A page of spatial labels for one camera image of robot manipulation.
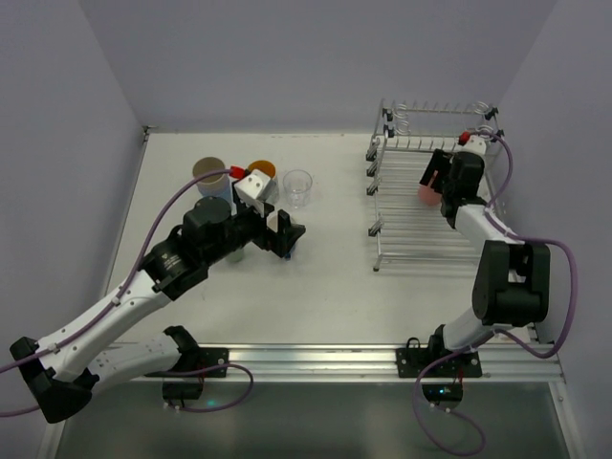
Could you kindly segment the light green plastic cup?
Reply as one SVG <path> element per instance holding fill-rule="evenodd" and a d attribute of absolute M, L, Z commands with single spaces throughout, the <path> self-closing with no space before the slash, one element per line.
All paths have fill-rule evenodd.
<path fill-rule="evenodd" d="M 238 263 L 244 259 L 244 256 L 245 256 L 245 251 L 243 248 L 240 248 L 230 253 L 226 257 L 226 259 L 228 260 L 229 263 Z"/>

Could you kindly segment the clear glass tumbler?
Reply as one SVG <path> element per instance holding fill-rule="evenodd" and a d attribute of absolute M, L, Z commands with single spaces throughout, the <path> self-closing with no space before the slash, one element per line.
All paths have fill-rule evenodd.
<path fill-rule="evenodd" d="M 288 171 L 283 178 L 286 200 L 291 208 L 304 208 L 311 196 L 313 177 L 303 169 Z"/>

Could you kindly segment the beige plastic cup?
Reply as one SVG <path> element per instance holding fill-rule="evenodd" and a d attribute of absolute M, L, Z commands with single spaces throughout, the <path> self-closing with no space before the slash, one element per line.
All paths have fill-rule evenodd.
<path fill-rule="evenodd" d="M 199 178 L 197 185 L 208 190 L 229 185 L 230 179 L 225 172 L 225 163 L 217 157 L 204 157 L 192 167 L 192 175 Z"/>

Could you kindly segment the dark blue ceramic mug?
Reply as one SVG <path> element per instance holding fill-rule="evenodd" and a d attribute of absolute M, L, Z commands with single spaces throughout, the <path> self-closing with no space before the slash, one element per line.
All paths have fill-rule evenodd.
<path fill-rule="evenodd" d="M 297 223 L 291 215 L 281 209 L 268 220 L 268 246 L 279 258 L 290 260 L 297 240 L 305 233 L 304 225 Z"/>

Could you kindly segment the pink plastic cup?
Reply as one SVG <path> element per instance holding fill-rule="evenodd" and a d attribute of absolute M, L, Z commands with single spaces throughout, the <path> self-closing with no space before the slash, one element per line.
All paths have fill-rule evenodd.
<path fill-rule="evenodd" d="M 426 186 L 419 185 L 417 193 L 418 198 L 426 206 L 439 206 L 441 204 L 442 195 L 436 192 L 431 185 L 432 183 L 429 183 Z"/>

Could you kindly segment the light blue plastic cup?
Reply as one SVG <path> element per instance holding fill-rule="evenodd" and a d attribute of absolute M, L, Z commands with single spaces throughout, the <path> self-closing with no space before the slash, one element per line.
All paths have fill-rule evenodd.
<path fill-rule="evenodd" d="M 205 183 L 204 181 L 197 184 L 197 188 L 203 198 L 219 198 L 229 204 L 231 212 L 235 211 L 235 205 L 232 201 L 232 191 L 229 181 L 221 181 L 216 183 Z"/>

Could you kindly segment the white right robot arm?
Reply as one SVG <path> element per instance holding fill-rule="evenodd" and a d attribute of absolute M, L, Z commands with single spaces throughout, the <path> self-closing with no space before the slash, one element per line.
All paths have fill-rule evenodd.
<path fill-rule="evenodd" d="M 549 248 L 512 239 L 479 196 L 485 162 L 462 150 L 436 149 L 420 184 L 441 196 L 441 214 L 480 256 L 468 310 L 439 326 L 427 350 L 443 357 L 471 348 L 495 330 L 510 331 L 547 317 L 550 296 Z"/>

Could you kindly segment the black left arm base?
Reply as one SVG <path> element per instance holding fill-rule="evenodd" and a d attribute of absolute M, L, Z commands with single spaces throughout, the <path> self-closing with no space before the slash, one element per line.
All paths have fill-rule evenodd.
<path fill-rule="evenodd" d="M 225 347 L 201 347 L 182 325 L 169 326 L 164 334 L 173 339 L 180 357 L 167 372 L 189 372 L 229 363 L 229 349 Z"/>

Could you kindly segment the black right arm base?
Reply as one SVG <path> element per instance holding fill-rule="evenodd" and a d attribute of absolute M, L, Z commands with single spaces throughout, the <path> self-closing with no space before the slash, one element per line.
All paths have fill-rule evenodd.
<path fill-rule="evenodd" d="M 477 352 L 468 352 L 456 357 L 451 356 L 440 336 L 432 335 L 427 344 L 420 340 L 409 338 L 403 347 L 395 350 L 397 374 L 401 379 L 416 379 L 429 365 L 426 373 L 430 378 L 469 378 L 477 379 L 483 376 L 483 370 Z"/>

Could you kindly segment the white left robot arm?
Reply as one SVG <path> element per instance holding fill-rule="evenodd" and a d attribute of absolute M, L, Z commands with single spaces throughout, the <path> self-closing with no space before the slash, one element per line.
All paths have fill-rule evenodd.
<path fill-rule="evenodd" d="M 141 251 L 118 288 L 56 332 L 14 342 L 11 355 L 45 420 L 65 421 L 101 389 L 139 376 L 196 375 L 204 364 L 202 352 L 181 325 L 168 326 L 144 343 L 111 345 L 204 282 L 212 265 L 249 243 L 286 257 L 306 229 L 284 210 L 270 228 L 271 212 L 271 205 L 241 204 L 233 212 L 221 198 L 200 199 L 165 240 Z"/>

